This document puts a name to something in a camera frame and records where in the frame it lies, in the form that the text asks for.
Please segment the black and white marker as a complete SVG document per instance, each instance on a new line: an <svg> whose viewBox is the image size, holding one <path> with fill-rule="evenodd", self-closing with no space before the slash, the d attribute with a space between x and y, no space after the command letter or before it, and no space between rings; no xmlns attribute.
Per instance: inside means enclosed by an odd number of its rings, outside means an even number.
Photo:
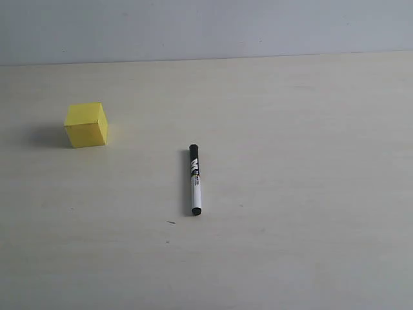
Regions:
<svg viewBox="0 0 413 310"><path fill-rule="evenodd" d="M191 174L191 190L192 190L192 214L199 216L202 213L201 200L201 178L199 169L198 146L191 144L189 146L190 153L190 174Z"/></svg>

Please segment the yellow cube block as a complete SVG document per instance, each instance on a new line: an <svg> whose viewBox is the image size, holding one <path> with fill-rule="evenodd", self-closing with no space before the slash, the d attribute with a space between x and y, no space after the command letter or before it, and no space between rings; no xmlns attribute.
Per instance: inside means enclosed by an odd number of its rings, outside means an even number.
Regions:
<svg viewBox="0 0 413 310"><path fill-rule="evenodd" d="M100 102L70 105L64 126L73 148L107 144L108 120Z"/></svg>

